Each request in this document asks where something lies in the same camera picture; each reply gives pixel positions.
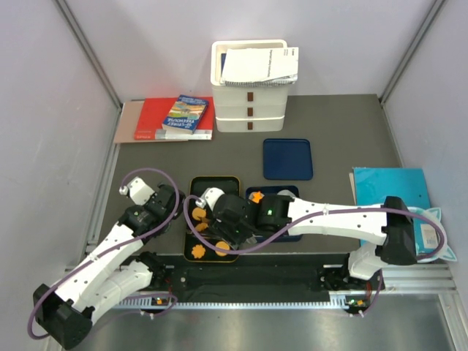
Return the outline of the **orange flower cookie top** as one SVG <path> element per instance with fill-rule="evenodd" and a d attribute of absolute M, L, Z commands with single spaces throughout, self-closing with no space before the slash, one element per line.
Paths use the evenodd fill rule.
<path fill-rule="evenodd" d="M 249 195 L 249 200 L 253 203 L 259 203 L 263 198 L 264 194 L 261 191 L 255 191 Z"/>

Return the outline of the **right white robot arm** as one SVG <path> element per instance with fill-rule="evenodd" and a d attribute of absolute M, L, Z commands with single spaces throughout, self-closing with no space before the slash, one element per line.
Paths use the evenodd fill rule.
<path fill-rule="evenodd" d="M 234 247 L 258 237 L 332 235 L 364 244 L 350 252 L 341 271 L 343 284 L 356 290 L 387 265 L 417 262 L 413 220 L 399 197 L 356 207 L 329 205 L 289 195 L 265 195 L 258 201 L 215 189 L 204 200 L 212 216 L 210 230 Z"/>

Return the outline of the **orange round cookie bottom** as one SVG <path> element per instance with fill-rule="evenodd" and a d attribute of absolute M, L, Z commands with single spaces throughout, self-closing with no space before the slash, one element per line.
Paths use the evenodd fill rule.
<path fill-rule="evenodd" d="M 215 247 L 216 247 L 216 255 L 220 256 L 220 257 L 225 257 L 228 255 L 229 251 L 230 251 L 230 245 L 228 243 L 226 243 L 225 241 L 218 241 L 216 244 L 215 244 Z"/>

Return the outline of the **orange round cookie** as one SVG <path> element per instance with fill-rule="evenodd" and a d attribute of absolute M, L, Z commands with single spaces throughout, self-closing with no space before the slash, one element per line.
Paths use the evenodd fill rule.
<path fill-rule="evenodd" d="M 203 208 L 194 208 L 192 211 L 192 218 L 199 222 L 204 222 L 206 220 L 206 210 Z"/>
<path fill-rule="evenodd" d="M 218 241 L 216 244 L 215 244 L 215 247 L 216 247 L 216 255 L 220 256 L 220 257 L 225 257 L 228 255 L 229 251 L 230 251 L 230 245 L 228 243 L 226 243 L 225 241 Z"/>

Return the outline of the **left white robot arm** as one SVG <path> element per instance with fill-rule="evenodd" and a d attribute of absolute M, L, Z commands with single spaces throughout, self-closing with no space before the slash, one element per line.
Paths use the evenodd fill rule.
<path fill-rule="evenodd" d="M 168 184 L 152 189 L 140 178 L 121 192 L 134 204 L 105 239 L 70 271 L 68 279 L 52 287 L 41 284 L 33 293 L 31 321 L 65 350 L 78 346 L 106 312 L 133 293 L 167 286 L 166 267 L 157 255 L 135 252 L 178 218 L 185 195 Z"/>

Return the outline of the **orange small flower cookie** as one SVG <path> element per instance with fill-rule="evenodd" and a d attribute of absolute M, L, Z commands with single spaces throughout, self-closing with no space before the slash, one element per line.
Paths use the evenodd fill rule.
<path fill-rule="evenodd" d="M 195 227 L 195 230 L 199 233 L 202 233 L 207 228 L 208 228 L 208 224 L 205 222 L 201 222 Z"/>

